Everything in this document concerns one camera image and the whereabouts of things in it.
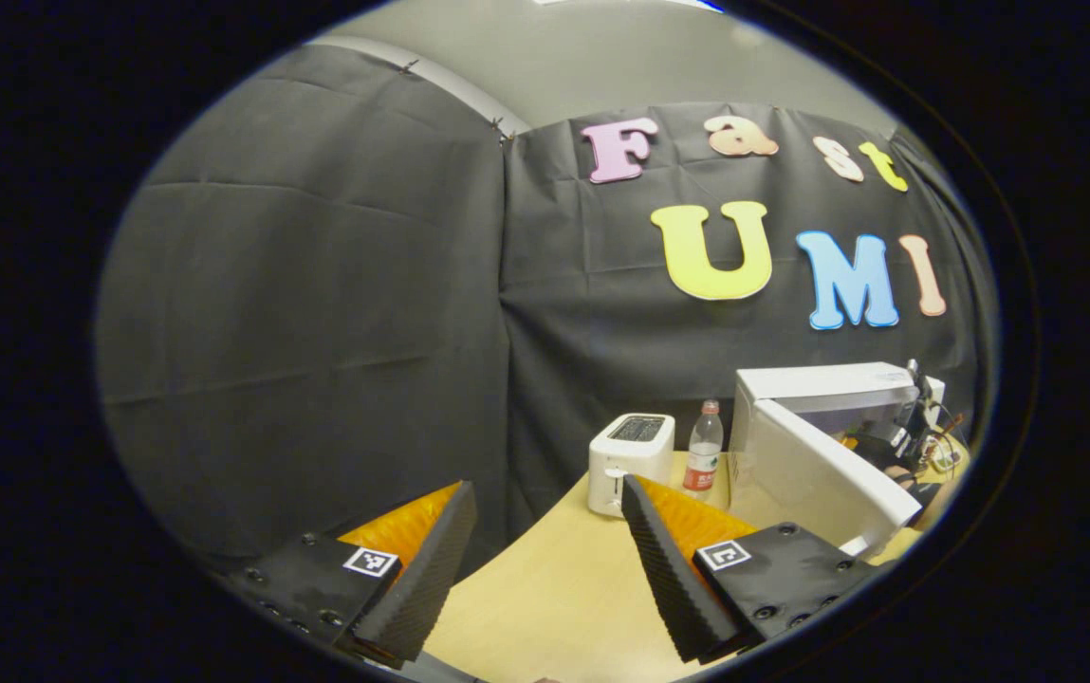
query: blue letter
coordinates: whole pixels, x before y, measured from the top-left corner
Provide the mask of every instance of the blue letter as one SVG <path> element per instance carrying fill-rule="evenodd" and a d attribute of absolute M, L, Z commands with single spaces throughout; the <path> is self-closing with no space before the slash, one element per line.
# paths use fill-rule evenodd
<path fill-rule="evenodd" d="M 873 234 L 857 237 L 857 264 L 845 258 L 836 241 L 822 231 L 803 232 L 797 236 L 797 246 L 810 256 L 814 271 L 815 309 L 810 314 L 814 329 L 836 329 L 845 324 L 845 316 L 836 308 L 836 294 L 844 303 L 845 313 L 853 325 L 860 324 L 861 308 L 865 321 L 874 327 L 891 327 L 899 322 L 899 312 L 891 295 L 891 277 L 886 271 L 886 243 Z"/>

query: water bottle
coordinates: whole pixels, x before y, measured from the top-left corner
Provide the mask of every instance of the water bottle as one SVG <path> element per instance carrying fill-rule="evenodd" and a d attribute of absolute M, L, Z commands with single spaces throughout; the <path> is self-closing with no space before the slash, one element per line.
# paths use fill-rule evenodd
<path fill-rule="evenodd" d="M 722 419 L 717 401 L 710 399 L 700 408 L 700 419 L 692 425 L 688 440 L 688 469 L 685 471 L 683 492 L 698 501 L 708 500 L 713 477 L 717 475 L 717 458 L 722 454 Z"/>

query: toaster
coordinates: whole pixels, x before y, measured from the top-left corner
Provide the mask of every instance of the toaster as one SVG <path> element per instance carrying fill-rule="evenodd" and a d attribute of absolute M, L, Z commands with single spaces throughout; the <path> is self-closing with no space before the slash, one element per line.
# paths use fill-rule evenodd
<path fill-rule="evenodd" d="M 670 415 L 628 414 L 614 419 L 591 440 L 588 507 L 623 519 L 625 475 L 669 484 L 675 446 L 676 420 Z"/>

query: table surface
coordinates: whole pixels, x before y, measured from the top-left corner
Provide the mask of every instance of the table surface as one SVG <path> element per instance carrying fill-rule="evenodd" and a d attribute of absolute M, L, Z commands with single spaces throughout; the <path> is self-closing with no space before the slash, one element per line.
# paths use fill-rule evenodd
<path fill-rule="evenodd" d="M 965 471 L 965 452 L 953 475 Z M 723 510 L 726 461 L 718 459 L 708 500 Z M 677 451 L 674 488 L 685 463 L 687 452 Z M 918 479 L 945 477 L 930 466 Z M 904 528 L 870 562 L 900 557 L 918 537 Z M 423 649 L 493 683 L 669 682 L 723 661 L 679 660 L 627 523 L 588 509 L 586 475 L 514 544 L 450 589 Z"/>

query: foam letter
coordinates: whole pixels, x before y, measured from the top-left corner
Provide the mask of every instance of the foam letter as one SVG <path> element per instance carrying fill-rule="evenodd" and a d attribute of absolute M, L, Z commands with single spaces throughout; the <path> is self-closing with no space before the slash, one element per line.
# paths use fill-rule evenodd
<path fill-rule="evenodd" d="M 865 180 L 865 172 L 860 170 L 857 161 L 848 158 L 848 150 L 845 150 L 843 144 L 836 143 L 835 139 L 831 139 L 829 137 L 815 137 L 814 146 L 819 151 L 823 153 L 823 160 L 826 161 L 831 170 L 834 170 L 839 178 L 852 182 Z"/>
<path fill-rule="evenodd" d="M 742 265 L 736 269 L 717 269 L 708 263 L 704 207 L 666 207 L 650 214 L 650 221 L 662 229 L 670 281 L 697 298 L 743 298 L 761 291 L 772 277 L 772 252 L 761 220 L 766 212 L 758 202 L 722 204 L 723 216 L 735 220 L 739 230 Z"/>
<path fill-rule="evenodd" d="M 645 160 L 650 156 L 650 143 L 643 133 L 658 133 L 658 124 L 647 118 L 640 120 L 606 122 L 588 125 L 582 134 L 591 139 L 596 153 L 596 169 L 591 172 L 591 182 L 611 182 L 640 176 L 641 167 L 628 159 L 633 155 Z"/>
<path fill-rule="evenodd" d="M 746 157 L 752 151 L 768 156 L 779 150 L 779 145 L 770 139 L 755 121 L 742 117 L 711 118 L 705 121 L 705 130 L 713 133 L 708 136 L 708 146 L 727 157 Z"/>
<path fill-rule="evenodd" d="M 856 265 L 849 265 L 836 241 L 822 231 L 802 232 L 797 246 L 810 256 L 814 271 L 815 308 L 810 314 L 810 327 L 836 329 L 845 324 L 845 316 L 836 308 L 836 294 L 844 303 L 852 324 L 860 324 L 861 308 L 865 307 L 865 321 L 874 327 L 891 327 L 899 322 L 899 312 L 891 294 L 891 277 L 886 271 L 886 243 L 873 234 L 857 237 Z"/>
<path fill-rule="evenodd" d="M 945 298 L 936 286 L 936 276 L 932 272 L 932 261 L 928 260 L 928 243 L 918 234 L 904 234 L 899 245 L 911 255 L 911 266 L 917 269 L 920 282 L 920 312 L 925 316 L 940 316 L 945 312 Z"/>
<path fill-rule="evenodd" d="M 874 167 L 877 167 L 877 172 L 882 173 L 882 180 L 886 181 L 887 185 L 899 192 L 908 191 L 908 181 L 896 176 L 895 170 L 891 168 L 895 160 L 891 159 L 886 151 L 879 150 L 873 143 L 864 143 L 858 147 L 858 150 L 864 151 L 865 156 L 874 161 Z"/>

